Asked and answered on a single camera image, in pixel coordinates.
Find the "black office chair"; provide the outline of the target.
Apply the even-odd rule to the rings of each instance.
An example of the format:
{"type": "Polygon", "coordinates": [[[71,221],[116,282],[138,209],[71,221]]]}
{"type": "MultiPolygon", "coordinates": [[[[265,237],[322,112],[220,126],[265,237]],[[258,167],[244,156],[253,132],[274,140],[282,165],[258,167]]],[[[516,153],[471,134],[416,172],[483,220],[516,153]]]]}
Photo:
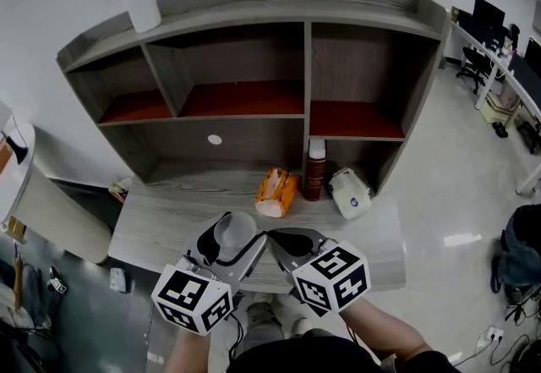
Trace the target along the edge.
{"type": "Polygon", "coordinates": [[[464,47],[462,53],[467,61],[456,73],[456,77],[471,78],[474,83],[473,94],[477,95],[479,86],[485,86],[484,79],[488,78],[491,72],[489,58],[470,47],[464,47]]]}

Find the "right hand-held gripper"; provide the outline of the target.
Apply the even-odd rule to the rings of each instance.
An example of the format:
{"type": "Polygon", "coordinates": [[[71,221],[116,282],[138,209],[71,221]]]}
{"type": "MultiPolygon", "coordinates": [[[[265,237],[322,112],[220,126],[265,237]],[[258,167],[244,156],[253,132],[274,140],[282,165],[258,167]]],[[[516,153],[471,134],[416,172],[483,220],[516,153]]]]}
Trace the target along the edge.
{"type": "Polygon", "coordinates": [[[277,228],[267,237],[304,303],[339,313],[371,289],[368,259],[349,242],[337,243],[310,228],[277,228]]]}

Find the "black computer monitor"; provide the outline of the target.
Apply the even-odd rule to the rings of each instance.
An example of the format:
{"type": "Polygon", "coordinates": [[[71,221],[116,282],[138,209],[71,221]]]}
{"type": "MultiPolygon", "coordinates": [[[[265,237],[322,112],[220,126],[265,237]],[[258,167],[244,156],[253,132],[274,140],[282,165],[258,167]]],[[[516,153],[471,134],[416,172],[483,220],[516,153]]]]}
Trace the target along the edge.
{"type": "Polygon", "coordinates": [[[505,12],[486,0],[475,0],[473,17],[492,30],[500,30],[504,24],[505,12]]]}
{"type": "Polygon", "coordinates": [[[541,44],[531,36],[528,39],[523,58],[530,68],[541,69],[541,44]]]}

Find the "white paper packet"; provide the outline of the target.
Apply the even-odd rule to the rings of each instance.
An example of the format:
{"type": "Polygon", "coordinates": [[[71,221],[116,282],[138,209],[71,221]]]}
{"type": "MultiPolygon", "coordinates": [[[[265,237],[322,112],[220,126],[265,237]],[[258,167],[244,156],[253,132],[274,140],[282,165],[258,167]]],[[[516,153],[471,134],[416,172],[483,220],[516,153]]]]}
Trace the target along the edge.
{"type": "Polygon", "coordinates": [[[127,292],[127,281],[125,271],[121,268],[113,267],[110,269],[110,289],[119,293],[127,292]]]}

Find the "white tissue pack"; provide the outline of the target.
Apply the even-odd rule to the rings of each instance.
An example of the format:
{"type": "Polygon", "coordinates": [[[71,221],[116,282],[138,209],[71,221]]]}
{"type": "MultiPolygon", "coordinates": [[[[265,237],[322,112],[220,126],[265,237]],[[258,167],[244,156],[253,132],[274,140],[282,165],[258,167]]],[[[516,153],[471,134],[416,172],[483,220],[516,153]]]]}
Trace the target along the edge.
{"type": "Polygon", "coordinates": [[[369,187],[349,167],[334,173],[328,188],[339,212],[346,220],[360,217],[371,206],[369,187]]]}

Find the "small black white patterned block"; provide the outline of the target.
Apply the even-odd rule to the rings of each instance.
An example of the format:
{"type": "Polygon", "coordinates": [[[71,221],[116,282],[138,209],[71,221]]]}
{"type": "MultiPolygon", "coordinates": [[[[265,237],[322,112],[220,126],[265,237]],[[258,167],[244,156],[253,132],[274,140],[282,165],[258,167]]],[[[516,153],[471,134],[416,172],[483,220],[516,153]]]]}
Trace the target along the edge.
{"type": "Polygon", "coordinates": [[[49,268],[49,280],[47,281],[47,289],[64,294],[68,287],[54,266],[49,268]]]}

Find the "white shade table lamp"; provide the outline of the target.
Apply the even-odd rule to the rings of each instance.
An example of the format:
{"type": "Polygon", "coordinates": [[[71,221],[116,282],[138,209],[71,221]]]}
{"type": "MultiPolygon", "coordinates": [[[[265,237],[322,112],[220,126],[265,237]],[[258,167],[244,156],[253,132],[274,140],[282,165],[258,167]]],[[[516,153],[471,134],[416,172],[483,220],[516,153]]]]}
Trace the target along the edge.
{"type": "Polygon", "coordinates": [[[9,108],[3,101],[0,101],[0,133],[15,154],[17,163],[21,165],[29,152],[29,147],[27,146],[24,138],[22,138],[24,146],[21,146],[16,144],[15,141],[6,133],[5,128],[12,116],[12,109],[9,108]]]}

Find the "white round side table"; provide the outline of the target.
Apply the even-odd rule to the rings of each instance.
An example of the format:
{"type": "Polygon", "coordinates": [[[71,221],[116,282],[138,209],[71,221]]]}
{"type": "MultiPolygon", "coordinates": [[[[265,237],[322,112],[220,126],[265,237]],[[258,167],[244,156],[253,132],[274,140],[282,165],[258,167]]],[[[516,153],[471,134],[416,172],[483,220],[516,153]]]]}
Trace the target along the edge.
{"type": "Polygon", "coordinates": [[[72,200],[34,163],[36,131],[23,123],[9,137],[29,148],[18,163],[11,156],[0,172],[0,224],[15,217],[25,226],[81,259],[100,264],[108,257],[109,227],[72,200]]]}

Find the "grey wooden desk hutch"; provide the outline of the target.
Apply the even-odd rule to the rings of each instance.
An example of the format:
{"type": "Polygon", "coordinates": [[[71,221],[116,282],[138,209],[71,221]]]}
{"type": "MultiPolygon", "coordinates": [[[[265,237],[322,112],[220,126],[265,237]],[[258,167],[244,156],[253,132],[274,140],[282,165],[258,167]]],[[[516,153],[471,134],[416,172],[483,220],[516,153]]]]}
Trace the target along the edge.
{"type": "Polygon", "coordinates": [[[378,194],[421,113],[449,30],[434,0],[159,0],[119,14],[57,64],[134,175],[270,167],[305,174],[309,140],[378,194]],[[221,145],[207,137],[217,134],[221,145]]]}

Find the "dark blue backpack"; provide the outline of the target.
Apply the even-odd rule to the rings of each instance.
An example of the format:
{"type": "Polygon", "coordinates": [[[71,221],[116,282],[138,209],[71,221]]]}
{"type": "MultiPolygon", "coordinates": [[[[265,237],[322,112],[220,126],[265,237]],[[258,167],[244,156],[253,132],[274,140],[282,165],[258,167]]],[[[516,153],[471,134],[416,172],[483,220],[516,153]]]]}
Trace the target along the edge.
{"type": "Polygon", "coordinates": [[[491,262],[490,287],[521,288],[541,284],[541,204],[519,206],[500,237],[491,262]]]}

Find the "pale yellow storage box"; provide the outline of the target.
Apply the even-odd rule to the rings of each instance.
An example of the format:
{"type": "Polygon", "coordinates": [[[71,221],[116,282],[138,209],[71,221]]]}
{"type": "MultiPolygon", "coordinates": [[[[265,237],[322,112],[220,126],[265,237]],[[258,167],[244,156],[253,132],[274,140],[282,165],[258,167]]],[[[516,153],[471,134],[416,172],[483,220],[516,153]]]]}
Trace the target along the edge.
{"type": "Polygon", "coordinates": [[[498,96],[489,92],[480,112],[487,123],[508,124],[516,117],[520,106],[521,99],[517,93],[510,96],[498,96]]]}

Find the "grey desk with drawers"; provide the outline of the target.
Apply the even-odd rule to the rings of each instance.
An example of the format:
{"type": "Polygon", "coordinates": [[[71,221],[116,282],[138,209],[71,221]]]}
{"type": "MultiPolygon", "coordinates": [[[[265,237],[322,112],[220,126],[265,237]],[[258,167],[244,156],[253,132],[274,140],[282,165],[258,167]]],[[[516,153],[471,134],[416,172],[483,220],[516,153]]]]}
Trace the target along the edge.
{"type": "Polygon", "coordinates": [[[148,184],[132,182],[114,229],[108,254],[146,270],[161,273],[177,262],[196,230],[226,211],[243,211],[260,231],[273,228],[313,228],[337,241],[346,240],[364,253],[375,292],[406,284],[396,200],[372,199],[359,218],[346,220],[328,194],[307,201],[296,194],[282,218],[263,217],[254,206],[263,168],[213,167],[208,171],[178,171],[163,166],[148,184]]]}

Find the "person's right forearm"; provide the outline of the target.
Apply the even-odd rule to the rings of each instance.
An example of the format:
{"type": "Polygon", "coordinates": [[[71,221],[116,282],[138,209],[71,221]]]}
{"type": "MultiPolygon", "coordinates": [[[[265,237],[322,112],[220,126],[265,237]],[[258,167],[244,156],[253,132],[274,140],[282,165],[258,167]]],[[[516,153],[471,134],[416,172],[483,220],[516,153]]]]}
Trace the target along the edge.
{"type": "Polygon", "coordinates": [[[431,350],[415,328],[365,298],[358,298],[339,316],[375,354],[384,358],[395,355],[399,365],[431,350]]]}

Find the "person's black shirt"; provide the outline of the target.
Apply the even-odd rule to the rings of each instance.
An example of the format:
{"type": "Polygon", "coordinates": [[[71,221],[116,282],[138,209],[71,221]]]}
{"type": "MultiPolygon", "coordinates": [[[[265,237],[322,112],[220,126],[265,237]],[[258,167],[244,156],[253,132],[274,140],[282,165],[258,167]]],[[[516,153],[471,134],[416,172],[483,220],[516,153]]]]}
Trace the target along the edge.
{"type": "MultiPolygon", "coordinates": [[[[391,355],[393,373],[460,373],[441,352],[431,349],[399,365],[391,355]]],[[[311,329],[237,354],[227,373],[384,373],[368,350],[325,330],[311,329]]]]}

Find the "translucent plastic cup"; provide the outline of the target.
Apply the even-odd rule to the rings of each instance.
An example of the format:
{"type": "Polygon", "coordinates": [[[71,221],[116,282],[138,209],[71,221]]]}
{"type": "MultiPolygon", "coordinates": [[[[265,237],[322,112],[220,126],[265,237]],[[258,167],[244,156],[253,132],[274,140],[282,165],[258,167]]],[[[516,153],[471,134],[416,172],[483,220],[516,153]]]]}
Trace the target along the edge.
{"type": "Polygon", "coordinates": [[[255,220],[245,212],[228,211],[217,222],[214,238],[220,249],[218,259],[231,261],[255,236],[255,220]]]}

